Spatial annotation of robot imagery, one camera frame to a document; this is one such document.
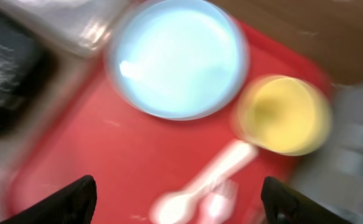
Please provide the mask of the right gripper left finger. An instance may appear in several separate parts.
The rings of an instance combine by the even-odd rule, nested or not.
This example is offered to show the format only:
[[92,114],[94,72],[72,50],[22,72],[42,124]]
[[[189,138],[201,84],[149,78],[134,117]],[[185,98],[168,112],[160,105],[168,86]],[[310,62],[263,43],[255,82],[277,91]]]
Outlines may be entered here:
[[84,175],[0,224],[91,224],[96,204],[95,179]]

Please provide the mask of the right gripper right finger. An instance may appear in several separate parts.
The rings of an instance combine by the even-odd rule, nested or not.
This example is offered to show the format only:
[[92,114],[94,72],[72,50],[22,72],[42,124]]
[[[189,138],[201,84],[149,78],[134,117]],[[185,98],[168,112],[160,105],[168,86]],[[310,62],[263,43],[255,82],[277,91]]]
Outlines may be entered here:
[[265,177],[261,200],[269,224],[351,224],[274,177]]

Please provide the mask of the yellow plastic cup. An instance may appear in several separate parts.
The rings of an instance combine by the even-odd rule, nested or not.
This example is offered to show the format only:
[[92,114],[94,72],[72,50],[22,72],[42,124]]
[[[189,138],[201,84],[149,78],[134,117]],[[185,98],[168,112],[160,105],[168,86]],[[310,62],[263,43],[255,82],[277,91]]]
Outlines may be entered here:
[[271,74],[241,92],[233,116],[236,135],[277,154],[302,156],[321,147],[331,132],[326,95],[310,82]]

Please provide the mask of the light blue plate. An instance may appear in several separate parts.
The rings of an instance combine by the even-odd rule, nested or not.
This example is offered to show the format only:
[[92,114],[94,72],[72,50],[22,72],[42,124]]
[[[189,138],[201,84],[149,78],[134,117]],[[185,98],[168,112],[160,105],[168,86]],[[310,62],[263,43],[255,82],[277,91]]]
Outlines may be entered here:
[[236,96],[247,79],[250,49],[242,28],[208,1],[145,1],[121,20],[105,67],[135,108],[187,121]]

